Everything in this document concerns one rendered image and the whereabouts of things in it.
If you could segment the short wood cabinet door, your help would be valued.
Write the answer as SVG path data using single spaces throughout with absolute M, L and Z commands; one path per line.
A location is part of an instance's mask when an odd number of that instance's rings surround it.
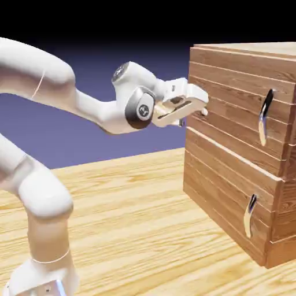
M 283 241 L 272 237 L 274 198 L 265 190 L 270 181 L 267 175 L 187 129 L 185 193 L 254 261 L 267 268 L 288 260 Z M 248 238 L 243 217 L 253 194 L 257 195 L 257 202 L 251 217 L 251 238 Z

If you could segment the light wood cabinet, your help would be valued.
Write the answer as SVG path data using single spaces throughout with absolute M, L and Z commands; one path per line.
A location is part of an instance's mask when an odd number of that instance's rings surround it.
M 230 133 L 231 127 L 228 124 L 237 125 L 228 118 L 219 115 L 212 116 L 209 109 L 207 116 L 194 113 L 187 118 L 187 129 L 191 128 L 197 134 L 212 141 L 217 147 L 225 149 L 234 157 L 270 178 L 270 184 L 266 186 L 265 190 L 274 198 L 273 211 L 275 216 L 272 237 L 283 241 L 288 249 L 288 260 L 285 262 L 296 259 L 296 178 L 284 179 L 275 176 L 253 162 L 251 157 L 259 156 L 261 152 L 239 138 L 232 136 Z

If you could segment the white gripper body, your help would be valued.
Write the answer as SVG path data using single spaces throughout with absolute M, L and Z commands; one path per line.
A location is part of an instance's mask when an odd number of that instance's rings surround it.
M 201 111 L 208 102 L 208 93 L 195 84 L 167 83 L 163 98 L 154 107 L 153 124 L 157 127 L 177 126 L 179 119 Z

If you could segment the tall wood cabinet door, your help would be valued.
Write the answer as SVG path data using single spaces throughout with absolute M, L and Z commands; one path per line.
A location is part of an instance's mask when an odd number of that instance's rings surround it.
M 232 136 L 261 152 L 253 162 L 275 176 L 296 178 L 296 42 L 194 45 L 189 78 L 208 92 L 211 115 L 237 123 L 228 124 Z M 258 119 L 270 89 L 262 146 Z

